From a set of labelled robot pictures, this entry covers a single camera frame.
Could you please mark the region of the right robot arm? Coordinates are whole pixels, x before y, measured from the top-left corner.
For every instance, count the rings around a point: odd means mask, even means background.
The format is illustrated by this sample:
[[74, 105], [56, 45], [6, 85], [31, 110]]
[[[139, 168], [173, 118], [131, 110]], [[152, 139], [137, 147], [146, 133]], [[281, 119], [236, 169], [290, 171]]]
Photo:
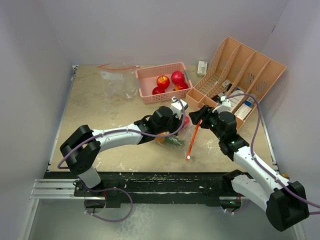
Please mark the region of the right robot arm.
[[290, 182], [261, 160], [237, 132], [234, 114], [207, 105], [189, 113], [194, 125], [209, 129], [218, 138], [221, 152], [246, 169], [249, 175], [233, 171], [222, 183], [228, 196], [239, 193], [259, 206], [270, 224], [282, 232], [310, 215], [305, 188], [298, 181]]

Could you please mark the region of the fake red yellow mango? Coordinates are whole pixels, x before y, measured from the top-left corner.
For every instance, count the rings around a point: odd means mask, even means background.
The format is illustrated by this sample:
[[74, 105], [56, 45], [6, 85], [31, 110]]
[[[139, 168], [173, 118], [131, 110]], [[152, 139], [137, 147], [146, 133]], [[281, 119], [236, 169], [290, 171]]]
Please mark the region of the fake red yellow mango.
[[188, 116], [185, 117], [184, 123], [183, 123], [183, 129], [186, 129], [190, 123], [190, 118]]

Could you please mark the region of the pink plastic basket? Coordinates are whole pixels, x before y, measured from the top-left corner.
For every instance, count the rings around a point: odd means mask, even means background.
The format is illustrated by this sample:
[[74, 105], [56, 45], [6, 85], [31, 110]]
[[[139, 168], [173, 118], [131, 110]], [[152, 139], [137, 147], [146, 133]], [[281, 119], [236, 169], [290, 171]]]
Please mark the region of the pink plastic basket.
[[182, 62], [140, 68], [135, 75], [144, 104], [184, 98], [193, 87]]

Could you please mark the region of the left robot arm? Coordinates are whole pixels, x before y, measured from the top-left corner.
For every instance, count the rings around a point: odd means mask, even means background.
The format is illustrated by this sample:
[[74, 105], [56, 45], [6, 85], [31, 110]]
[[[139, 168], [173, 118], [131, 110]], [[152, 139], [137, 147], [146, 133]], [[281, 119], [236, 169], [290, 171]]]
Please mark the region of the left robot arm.
[[174, 102], [170, 107], [161, 106], [152, 115], [146, 115], [125, 127], [93, 130], [88, 125], [82, 125], [59, 149], [69, 171], [78, 176], [91, 196], [98, 196], [103, 191], [103, 184], [93, 162], [99, 153], [165, 138], [163, 133], [166, 132], [170, 137], [182, 128], [184, 116], [185, 108]]

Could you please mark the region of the fake red apple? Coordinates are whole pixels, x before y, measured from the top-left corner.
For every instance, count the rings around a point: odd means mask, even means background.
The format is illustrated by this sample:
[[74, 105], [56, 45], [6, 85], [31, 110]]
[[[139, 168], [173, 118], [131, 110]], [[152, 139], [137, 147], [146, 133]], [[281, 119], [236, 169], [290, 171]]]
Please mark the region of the fake red apple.
[[162, 88], [162, 87], [155, 87], [153, 90], [152, 90], [152, 95], [158, 95], [158, 94], [163, 94], [165, 93], [165, 89]]
[[189, 88], [189, 86], [188, 86], [188, 84], [187, 83], [185, 83], [185, 82], [178, 82], [177, 84], [175, 84], [175, 86], [174, 86], [174, 91], [181, 91], [181, 90], [186, 90], [186, 89], [188, 89]]
[[171, 81], [173, 84], [178, 84], [178, 83], [181, 83], [181, 82], [184, 82], [185, 81], [185, 76], [184, 74], [177, 70], [177, 71], [174, 71], [172, 74], [171, 74]]
[[160, 75], [157, 79], [156, 79], [156, 84], [158, 87], [162, 87], [164, 89], [167, 89], [170, 85], [170, 79], [168, 78], [168, 76], [166, 75]]

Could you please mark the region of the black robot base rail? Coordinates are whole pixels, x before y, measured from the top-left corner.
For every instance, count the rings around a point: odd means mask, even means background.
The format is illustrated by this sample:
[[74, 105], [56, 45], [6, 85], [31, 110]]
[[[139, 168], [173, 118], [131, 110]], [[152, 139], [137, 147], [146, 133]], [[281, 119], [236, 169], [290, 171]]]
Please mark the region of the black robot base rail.
[[103, 172], [101, 183], [87, 190], [75, 180], [74, 194], [89, 208], [121, 204], [200, 204], [240, 209], [245, 199], [231, 188], [226, 172]]

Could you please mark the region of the clear zip bag mixed fruit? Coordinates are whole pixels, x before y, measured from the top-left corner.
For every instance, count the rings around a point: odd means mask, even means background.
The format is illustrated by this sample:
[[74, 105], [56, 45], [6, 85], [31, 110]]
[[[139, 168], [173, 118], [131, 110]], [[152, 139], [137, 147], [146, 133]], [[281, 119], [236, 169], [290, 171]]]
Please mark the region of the clear zip bag mixed fruit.
[[196, 140], [197, 133], [199, 131], [199, 126], [200, 126], [200, 123], [198, 123], [197, 125], [193, 125], [190, 120], [189, 125], [186, 129], [183, 129], [182, 127], [182, 129], [175, 134], [176, 136], [178, 136], [179, 139], [185, 141], [185, 145], [183, 147], [173, 147], [173, 148], [183, 149], [186, 161], [191, 160], [192, 149]]

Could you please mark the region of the clear zip bag red apples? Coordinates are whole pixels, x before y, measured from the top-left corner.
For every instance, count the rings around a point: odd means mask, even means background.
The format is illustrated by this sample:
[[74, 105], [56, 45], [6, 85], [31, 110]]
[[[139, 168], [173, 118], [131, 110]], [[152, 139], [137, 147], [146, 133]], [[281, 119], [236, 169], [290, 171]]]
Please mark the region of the clear zip bag red apples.
[[97, 67], [102, 78], [102, 90], [106, 97], [133, 98], [138, 92], [136, 70], [138, 65], [112, 62]]

